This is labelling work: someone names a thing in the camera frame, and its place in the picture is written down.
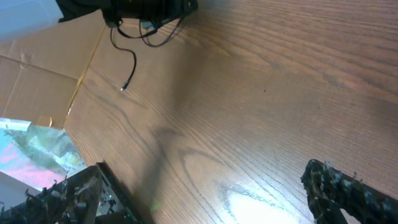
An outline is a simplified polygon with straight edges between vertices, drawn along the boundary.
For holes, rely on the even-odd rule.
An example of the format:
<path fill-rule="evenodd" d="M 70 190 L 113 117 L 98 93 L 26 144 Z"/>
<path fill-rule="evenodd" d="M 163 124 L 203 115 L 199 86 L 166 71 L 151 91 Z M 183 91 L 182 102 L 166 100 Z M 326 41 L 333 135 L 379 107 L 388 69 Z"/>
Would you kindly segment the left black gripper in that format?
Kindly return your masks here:
<path fill-rule="evenodd" d="M 100 10 L 108 26 L 123 19 L 139 19 L 160 28 L 198 9 L 197 0 L 56 0 L 66 22 Z"/>

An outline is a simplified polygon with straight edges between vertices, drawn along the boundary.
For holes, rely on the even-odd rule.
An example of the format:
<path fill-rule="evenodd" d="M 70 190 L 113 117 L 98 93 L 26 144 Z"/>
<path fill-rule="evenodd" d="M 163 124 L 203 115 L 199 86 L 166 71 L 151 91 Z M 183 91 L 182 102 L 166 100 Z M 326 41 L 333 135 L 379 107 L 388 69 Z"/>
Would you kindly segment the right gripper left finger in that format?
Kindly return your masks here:
<path fill-rule="evenodd" d="M 89 166 L 36 195 L 26 190 L 22 203 L 1 210 L 1 223 L 94 223 L 102 185 L 100 169 Z"/>

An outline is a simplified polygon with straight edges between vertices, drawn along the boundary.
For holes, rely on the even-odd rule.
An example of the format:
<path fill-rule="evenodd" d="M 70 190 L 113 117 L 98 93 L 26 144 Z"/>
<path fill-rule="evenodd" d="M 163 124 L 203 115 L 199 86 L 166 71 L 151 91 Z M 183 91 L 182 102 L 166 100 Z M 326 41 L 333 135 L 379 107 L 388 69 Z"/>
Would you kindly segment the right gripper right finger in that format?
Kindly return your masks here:
<path fill-rule="evenodd" d="M 315 223 L 397 223 L 397 200 L 350 177 L 332 165 L 309 160 L 300 178 Z"/>

